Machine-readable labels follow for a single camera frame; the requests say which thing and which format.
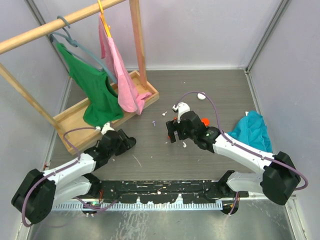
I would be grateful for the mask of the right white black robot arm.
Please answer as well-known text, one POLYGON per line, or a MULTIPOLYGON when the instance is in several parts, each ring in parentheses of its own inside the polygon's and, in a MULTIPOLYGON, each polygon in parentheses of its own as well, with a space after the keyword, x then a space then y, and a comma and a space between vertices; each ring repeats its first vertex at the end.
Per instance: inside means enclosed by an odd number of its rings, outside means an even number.
POLYGON ((200 149, 230 158, 252 171, 234 171, 221 182, 219 191, 225 197, 242 191, 261 193, 284 206, 301 181, 288 154, 264 152, 241 143, 216 127, 206 126, 194 111, 167 121, 166 128, 172 143, 190 139, 200 149))

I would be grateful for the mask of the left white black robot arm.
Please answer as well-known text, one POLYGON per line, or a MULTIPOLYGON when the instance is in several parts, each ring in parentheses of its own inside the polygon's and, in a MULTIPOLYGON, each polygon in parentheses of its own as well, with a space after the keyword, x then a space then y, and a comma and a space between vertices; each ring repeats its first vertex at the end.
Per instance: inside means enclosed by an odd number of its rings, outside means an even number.
POLYGON ((122 129, 109 128, 102 131, 102 138, 94 146, 78 153, 75 159, 45 171, 30 170, 11 200, 21 213, 23 225, 31 227, 40 223, 55 206, 67 200, 83 195, 97 197, 101 183, 93 172, 136 143, 122 129))

